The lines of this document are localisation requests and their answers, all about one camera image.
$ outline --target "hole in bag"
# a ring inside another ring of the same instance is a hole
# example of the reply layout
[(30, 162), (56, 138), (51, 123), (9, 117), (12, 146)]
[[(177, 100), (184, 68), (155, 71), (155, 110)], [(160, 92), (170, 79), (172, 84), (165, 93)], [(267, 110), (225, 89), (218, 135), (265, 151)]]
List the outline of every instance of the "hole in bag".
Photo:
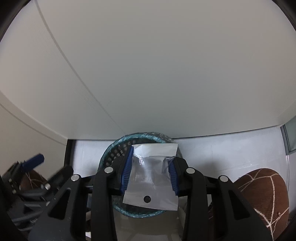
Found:
[(144, 202), (145, 202), (145, 203), (150, 203), (150, 202), (151, 202), (151, 197), (149, 197), (149, 196), (145, 196), (145, 197), (144, 197)]

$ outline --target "blue gripper pad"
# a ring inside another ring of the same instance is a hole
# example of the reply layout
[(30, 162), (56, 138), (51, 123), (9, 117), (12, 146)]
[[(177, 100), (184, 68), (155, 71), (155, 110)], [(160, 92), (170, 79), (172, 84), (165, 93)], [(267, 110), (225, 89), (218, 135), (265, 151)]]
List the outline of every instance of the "blue gripper pad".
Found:
[(178, 175), (177, 175), (177, 171), (173, 161), (171, 161), (168, 166), (168, 172), (170, 173), (170, 182), (172, 183), (173, 191), (177, 196), (179, 194), (179, 181), (178, 181)]
[(44, 156), (39, 153), (36, 156), (33, 156), (29, 160), (26, 160), (25, 162), (22, 163), (22, 171), (29, 172), (43, 162), (44, 162)]
[(120, 191), (122, 194), (128, 188), (128, 181), (129, 181), (129, 176), (131, 174), (132, 160), (133, 160), (133, 147), (131, 147), (131, 149), (130, 149), (130, 152), (129, 152), (127, 160), (126, 160), (126, 165), (125, 165), (125, 167), (122, 171), (122, 175), (121, 175)]

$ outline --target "brown cushion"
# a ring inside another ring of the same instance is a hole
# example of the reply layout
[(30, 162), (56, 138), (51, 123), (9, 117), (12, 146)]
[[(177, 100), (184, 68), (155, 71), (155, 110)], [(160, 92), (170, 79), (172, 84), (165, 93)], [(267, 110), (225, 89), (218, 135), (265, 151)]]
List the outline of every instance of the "brown cushion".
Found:
[[(283, 178), (274, 170), (262, 168), (242, 176), (234, 185), (253, 206), (275, 240), (286, 228), (289, 199)], [(213, 212), (209, 211), (209, 237), (213, 240)]]
[(46, 183), (46, 179), (42, 177), (39, 173), (37, 173), (34, 170), (31, 170), (22, 178), (22, 181), (20, 183), (20, 190), (21, 191), (27, 191), (34, 188), (39, 188), (42, 185)]

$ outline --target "white wall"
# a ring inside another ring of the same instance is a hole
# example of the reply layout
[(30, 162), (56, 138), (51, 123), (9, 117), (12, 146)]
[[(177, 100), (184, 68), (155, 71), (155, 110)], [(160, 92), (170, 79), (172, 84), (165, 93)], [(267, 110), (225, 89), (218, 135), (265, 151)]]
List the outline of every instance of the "white wall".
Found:
[(0, 175), (16, 161), (42, 153), (35, 170), (45, 178), (63, 167), (67, 139), (49, 131), (17, 109), (0, 92)]
[(271, 0), (33, 0), (0, 43), (0, 90), (66, 138), (202, 136), (296, 115), (295, 63)]

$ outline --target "plastic bag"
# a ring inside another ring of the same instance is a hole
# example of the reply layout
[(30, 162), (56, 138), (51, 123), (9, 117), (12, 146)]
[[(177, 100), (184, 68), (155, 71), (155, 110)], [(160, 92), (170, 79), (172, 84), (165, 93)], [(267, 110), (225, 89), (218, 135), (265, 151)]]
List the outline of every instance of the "plastic bag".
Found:
[(178, 144), (133, 145), (133, 163), (123, 203), (161, 210), (178, 209), (168, 166)]

